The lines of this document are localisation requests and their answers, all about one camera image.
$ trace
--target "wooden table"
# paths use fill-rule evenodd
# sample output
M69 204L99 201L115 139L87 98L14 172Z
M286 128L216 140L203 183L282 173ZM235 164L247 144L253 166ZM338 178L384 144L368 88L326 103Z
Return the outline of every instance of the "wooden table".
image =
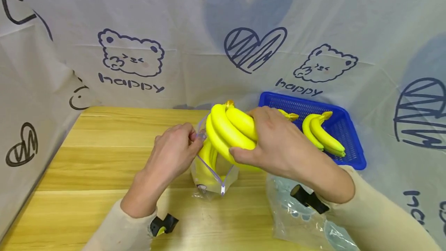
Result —
M126 193L136 171L168 127L196 124L207 111L92 107L68 134L1 251L78 251L111 206ZM180 219L152 250L304 250L272 238L265 174L240 172L224 197L194 198L190 172L158 202L158 215Z

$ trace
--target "fabric backdrop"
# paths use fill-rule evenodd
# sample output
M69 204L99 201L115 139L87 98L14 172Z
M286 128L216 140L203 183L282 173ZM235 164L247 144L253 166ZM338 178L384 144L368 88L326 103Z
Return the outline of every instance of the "fabric backdrop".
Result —
M0 232L83 108L273 91L347 109L362 176L446 248L442 1L2 0Z

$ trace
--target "blue basket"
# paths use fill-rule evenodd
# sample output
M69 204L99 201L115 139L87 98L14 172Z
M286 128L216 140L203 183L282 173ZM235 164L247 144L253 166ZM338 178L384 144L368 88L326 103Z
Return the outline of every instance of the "blue basket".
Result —
M294 124L302 130L302 122L308 114L332 111L333 115L322 127L345 147L345 157L337 157L327 153L338 165L349 165L356 170L363 170L367 166L364 151L356 134L353 122L348 112L341 107L300 99L272 92L260 95L259 107L268 106L282 109L287 113L299 114Z

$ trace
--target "beige sleeve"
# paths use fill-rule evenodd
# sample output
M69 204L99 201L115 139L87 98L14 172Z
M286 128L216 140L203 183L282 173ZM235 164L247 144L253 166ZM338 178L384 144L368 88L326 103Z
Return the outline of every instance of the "beige sleeve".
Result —
M148 251L152 233L148 227L156 217L155 212L135 219L121 209L117 201L82 251Z
M347 230L361 251L441 250L409 213L373 189L350 166L341 166L355 183L355 196L345 204L319 198L330 207L327 219Z

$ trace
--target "yellow banana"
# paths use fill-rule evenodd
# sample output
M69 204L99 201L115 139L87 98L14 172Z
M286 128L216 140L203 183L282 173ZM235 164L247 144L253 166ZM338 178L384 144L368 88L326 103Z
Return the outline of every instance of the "yellow banana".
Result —
M212 125L215 131L228 142L228 145L252 150L256 143L243 135L226 116L226 105L216 104L211 109Z
M249 116L234 106L228 108L226 111L226 116L228 116L231 124L240 130L242 134L249 137L249 139L252 139L253 141L258 140L256 128L254 126L254 119L252 116Z
M324 149L326 152L329 152L335 156L345 157L345 151L337 151L335 149L330 148L329 146L325 146Z
M330 136L321 126L326 119L329 119L332 112L325 112L319 117L310 120L309 127L311 133L326 149L338 151L342 154L345 151L344 146L338 142L334 137Z
M296 113L287 113L284 110L281 110L281 109L278 109L278 110L281 114L283 114L285 116L285 118L287 118L291 122L293 122L294 120L296 120L299 117L299 115Z
M259 169L256 167L249 166L249 165L243 165L243 164L239 164L239 163L235 162L234 157L232 157L232 155L229 153L229 148L231 146L215 130L212 117L213 117L213 114L211 112L208 115L208 118L206 119L206 133L208 134L209 140L211 141L212 146L215 148L215 150L220 155L222 155L226 160L228 160L230 163L238 166L239 168L258 171Z
M304 121L302 122L302 132L310 142L312 142L317 148L319 148L319 150L322 151L324 149L324 146L319 142L319 140L316 139L316 137L313 135L313 133L311 133L311 130L309 128L310 121L314 118L318 118L319 116L321 115L317 113L311 113L308 116L306 116Z
M212 147L211 141L209 139L206 139L203 142L203 147L199 152L200 158L203 160L204 163L208 165L209 168L211 168L215 172L215 162L217 158L217 152ZM212 184L215 183L216 180L214 178L214 175L211 171L199 160L194 160L194 163L196 164L196 178L198 179L198 183L200 184ZM220 179L224 181L226 177L220 176Z
M279 110L288 120L293 121L299 117L295 113L286 113ZM239 147L252 150L256 147L257 133L254 120L251 116L234 107L233 101L226 104L214 105L206 119L206 133L212 148L233 165L249 170L259 170L258 168L242 165L235 162L234 157L229 153L229 148ZM210 157L206 163L215 163Z

